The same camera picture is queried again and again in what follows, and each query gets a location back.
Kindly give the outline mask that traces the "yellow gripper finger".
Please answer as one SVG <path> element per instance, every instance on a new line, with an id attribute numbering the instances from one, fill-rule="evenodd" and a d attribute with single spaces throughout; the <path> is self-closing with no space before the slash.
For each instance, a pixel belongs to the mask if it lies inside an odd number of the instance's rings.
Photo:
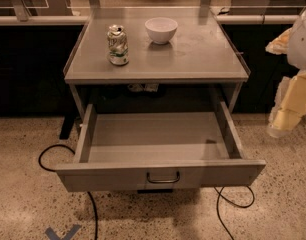
<path id="1" fill-rule="evenodd" d="M 275 55 L 286 54 L 290 33 L 291 29 L 285 30 L 265 47 L 265 51 Z"/>
<path id="2" fill-rule="evenodd" d="M 280 138 L 290 133 L 306 115 L 306 70 L 292 78 L 283 77 L 269 116 L 267 133 Z"/>

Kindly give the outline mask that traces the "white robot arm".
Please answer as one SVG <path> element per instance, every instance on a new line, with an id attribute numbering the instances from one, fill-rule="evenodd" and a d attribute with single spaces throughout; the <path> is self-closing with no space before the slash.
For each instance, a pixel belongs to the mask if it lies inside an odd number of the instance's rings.
<path id="1" fill-rule="evenodd" d="M 275 55 L 286 54 L 287 62 L 299 70 L 292 78 L 282 78 L 269 116 L 267 132 L 271 137 L 280 138 L 290 133 L 306 115 L 306 9 L 265 50 Z"/>

